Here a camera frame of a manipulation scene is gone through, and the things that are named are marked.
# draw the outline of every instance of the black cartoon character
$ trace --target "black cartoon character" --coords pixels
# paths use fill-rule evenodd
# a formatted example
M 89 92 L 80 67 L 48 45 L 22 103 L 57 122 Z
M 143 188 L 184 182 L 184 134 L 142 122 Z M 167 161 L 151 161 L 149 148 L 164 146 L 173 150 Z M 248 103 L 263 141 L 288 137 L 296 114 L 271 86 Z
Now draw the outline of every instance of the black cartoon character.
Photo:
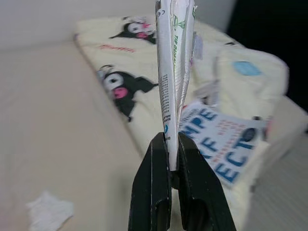
M 125 17 L 123 21 L 125 22 L 123 31 L 110 39 L 117 37 L 137 38 L 156 44 L 155 28 L 146 22 L 146 17 Z
M 132 74 L 123 71 L 113 71 L 113 65 L 104 65 L 98 71 L 98 76 L 107 90 L 109 96 L 115 101 L 115 105 L 130 122 L 130 113 L 135 106 L 133 100 L 138 90 L 149 92 L 158 84 L 153 84 L 144 77 L 135 78 Z

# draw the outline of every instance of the clip jaw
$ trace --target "clip jaw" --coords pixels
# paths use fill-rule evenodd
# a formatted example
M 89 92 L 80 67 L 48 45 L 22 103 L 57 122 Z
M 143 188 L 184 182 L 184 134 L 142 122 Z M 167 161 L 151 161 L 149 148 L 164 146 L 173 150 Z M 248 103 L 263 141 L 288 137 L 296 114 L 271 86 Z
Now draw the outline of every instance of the clip jaw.
M 167 231 L 171 185 L 178 189 L 186 231 L 236 231 L 220 181 L 195 143 L 179 135 L 179 170 L 169 171 L 163 133 L 151 141 L 134 179 L 128 231 Z

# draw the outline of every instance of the wall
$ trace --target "wall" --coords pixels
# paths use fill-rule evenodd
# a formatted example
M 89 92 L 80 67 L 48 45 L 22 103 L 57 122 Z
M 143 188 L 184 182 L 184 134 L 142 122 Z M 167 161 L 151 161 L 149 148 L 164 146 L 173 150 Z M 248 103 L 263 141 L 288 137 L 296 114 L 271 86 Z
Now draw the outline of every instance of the wall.
M 234 0 L 196 0 L 199 18 L 226 28 Z M 1 0 L 0 51 L 72 39 L 76 21 L 154 13 L 154 0 Z

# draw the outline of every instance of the blue spot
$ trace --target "blue spot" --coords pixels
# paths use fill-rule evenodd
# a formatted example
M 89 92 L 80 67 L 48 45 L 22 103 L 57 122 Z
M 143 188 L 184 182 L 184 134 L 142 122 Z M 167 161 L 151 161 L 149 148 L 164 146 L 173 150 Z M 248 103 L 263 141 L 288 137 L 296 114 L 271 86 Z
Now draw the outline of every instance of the blue spot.
M 251 62 L 234 62 L 234 69 L 244 76 L 259 76 L 262 72 Z

